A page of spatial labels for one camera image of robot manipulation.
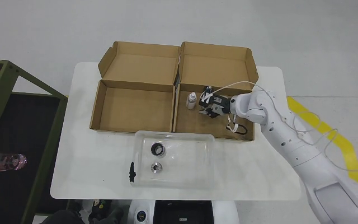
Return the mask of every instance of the cable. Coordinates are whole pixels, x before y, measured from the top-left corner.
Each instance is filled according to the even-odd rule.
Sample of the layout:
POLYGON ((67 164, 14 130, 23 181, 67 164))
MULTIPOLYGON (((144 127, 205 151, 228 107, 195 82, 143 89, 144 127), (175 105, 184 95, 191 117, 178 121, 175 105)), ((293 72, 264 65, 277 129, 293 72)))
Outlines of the cable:
POLYGON ((223 90, 223 89, 225 89, 225 88, 227 88, 227 87, 230 87, 230 86, 233 86, 233 85, 236 85, 236 84, 240 84, 240 83, 250 83, 250 84, 252 84, 252 85, 257 86, 258 88, 260 88, 260 89, 268 96, 268 98, 270 98, 270 100, 271 100, 271 102, 272 102, 272 104, 273 104, 273 106, 274 106, 274 109, 275 109, 275 111, 279 114, 279 116, 281 117, 282 122, 284 122, 290 129, 294 130, 294 131, 296 132, 297 136, 299 137, 299 139, 301 139, 301 140, 302 140, 303 142, 305 142, 306 144, 308 144, 308 145, 310 145, 310 146, 315 146, 323 137, 325 137, 326 135, 328 135, 330 132, 336 131, 336 132, 335 132, 335 136, 333 136, 333 138, 327 143, 327 145, 326 145, 325 148, 323 149, 323 154, 324 154, 325 158, 327 158, 327 160, 328 160, 329 162, 331 162, 331 164, 332 164, 333 166, 335 166, 336 168, 338 168, 338 169, 340 169, 340 170, 344 170, 344 171, 348 171, 348 172, 358 172, 358 170, 348 170, 348 169, 345 169, 345 168, 342 168, 342 167, 336 165, 336 164, 327 156, 327 148, 328 148, 328 146, 335 140, 336 136, 338 135, 338 129, 337 129, 337 128, 333 128, 333 129, 327 131, 325 134, 323 134, 321 137, 319 137, 319 138, 317 139, 317 141, 315 141, 314 143, 307 142, 306 140, 304 140, 304 139, 302 139, 302 138, 300 137, 300 134, 299 134, 299 133, 309 133, 309 132, 311 132, 311 131, 313 131, 313 130, 317 130, 318 127, 319 127, 319 126, 321 125, 321 123, 322 123, 321 118, 320 118, 317 114, 315 114, 315 113, 313 113, 313 112, 305 111, 305 112, 302 112, 302 113, 314 114, 314 115, 318 118, 318 125, 315 126, 315 127, 312 128, 312 129, 310 129, 310 130, 297 130, 297 129, 296 129, 296 126, 295 126, 295 119, 296 119, 296 117, 298 116, 298 114, 295 114, 295 116, 294 116, 294 118, 293 118, 293 121, 292 121, 292 122, 293 122, 293 127, 291 127, 291 126, 287 123, 287 118, 286 118, 285 116, 283 116, 283 115, 279 112, 279 110, 277 109, 277 107, 276 107, 276 105, 275 105, 275 102, 274 102, 274 100, 272 99, 272 97, 270 96, 270 94, 269 94, 264 88, 262 88, 261 86, 259 86, 259 85, 256 84, 256 83, 253 83, 253 82, 250 82, 250 81, 235 82, 235 83, 232 83, 232 84, 230 84, 230 85, 224 86, 224 87, 222 87, 222 88, 220 88, 220 89, 218 89, 218 90, 215 90, 214 92, 212 92, 212 93, 210 93, 209 95, 205 96, 205 97, 204 97, 204 100, 206 100, 207 98, 211 97, 214 93, 219 92, 220 90, 223 90))

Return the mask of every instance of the white table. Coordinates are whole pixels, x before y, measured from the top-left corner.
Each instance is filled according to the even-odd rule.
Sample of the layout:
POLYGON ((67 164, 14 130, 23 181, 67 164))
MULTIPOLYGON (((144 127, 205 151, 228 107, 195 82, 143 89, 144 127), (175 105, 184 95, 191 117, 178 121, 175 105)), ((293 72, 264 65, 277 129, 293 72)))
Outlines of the white table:
MULTIPOLYGON (((282 71, 257 67, 258 84, 287 104, 282 71)), ((216 140, 213 190, 133 188, 129 183, 133 134, 90 130, 97 63, 79 63, 72 79, 51 185, 54 198, 296 200, 299 178, 255 126, 253 142, 216 140)))

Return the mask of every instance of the floor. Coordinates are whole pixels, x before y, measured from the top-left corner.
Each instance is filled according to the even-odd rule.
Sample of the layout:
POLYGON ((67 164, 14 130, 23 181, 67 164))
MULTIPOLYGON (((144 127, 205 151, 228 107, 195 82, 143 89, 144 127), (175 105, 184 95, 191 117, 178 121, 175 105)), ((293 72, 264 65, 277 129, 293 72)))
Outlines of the floor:
MULTIPOLYGON (((98 62, 113 41, 246 46, 257 65, 283 70, 288 96, 357 146, 357 10, 356 0, 5 1, 0 58, 67 95, 74 66, 98 62)), ((24 80, 15 90, 41 92, 24 80)), ((241 223, 318 223, 304 192, 237 205, 241 223)))

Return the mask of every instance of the white bottle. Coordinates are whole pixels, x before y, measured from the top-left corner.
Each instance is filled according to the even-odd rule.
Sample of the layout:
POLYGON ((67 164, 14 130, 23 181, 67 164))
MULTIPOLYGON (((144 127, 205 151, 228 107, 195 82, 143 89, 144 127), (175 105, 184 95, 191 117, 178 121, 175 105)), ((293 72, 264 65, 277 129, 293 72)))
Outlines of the white bottle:
POLYGON ((188 95, 188 98, 186 99, 186 107, 191 110, 194 108, 196 104, 196 94, 192 92, 188 95))

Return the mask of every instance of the cardboard box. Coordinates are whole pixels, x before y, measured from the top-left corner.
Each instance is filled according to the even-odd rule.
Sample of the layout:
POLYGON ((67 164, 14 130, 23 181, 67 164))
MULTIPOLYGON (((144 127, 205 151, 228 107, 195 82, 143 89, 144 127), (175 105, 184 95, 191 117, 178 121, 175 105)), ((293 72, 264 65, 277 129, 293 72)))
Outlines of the cardboard box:
POLYGON ((179 46, 114 42, 98 64, 90 128, 171 132, 179 46))
MULTIPOLYGON (((258 73, 250 49, 184 42, 181 46, 179 76, 174 132, 205 133, 217 138, 254 140, 254 124, 247 119, 237 119, 237 123, 244 125, 248 130, 247 134, 240 135, 226 130, 228 116, 212 119, 198 113, 201 110, 201 106, 198 105, 199 97, 205 86, 212 86, 217 90, 238 81, 257 82, 258 73), (195 108, 189 110, 185 102, 191 92, 196 93, 198 100, 195 108)), ((251 92, 252 87, 248 83, 238 84, 223 89, 218 94, 231 97, 251 92)), ((244 132, 244 129, 239 128, 238 131, 244 132)))
MULTIPOLYGON (((204 86, 216 90, 238 81, 256 82, 258 74, 248 48, 189 42, 181 47, 115 42, 98 68, 102 80, 98 83, 91 129, 207 133, 217 138, 254 139, 253 123, 246 119, 237 120, 248 129, 246 135, 239 135, 226 130, 227 116, 211 119, 197 113, 201 109, 198 104, 193 110, 186 108, 188 94, 196 92, 199 98, 204 86), (180 79, 177 93, 173 85, 176 79, 180 79)), ((218 94, 230 97, 251 92, 252 87, 245 83, 218 94)))

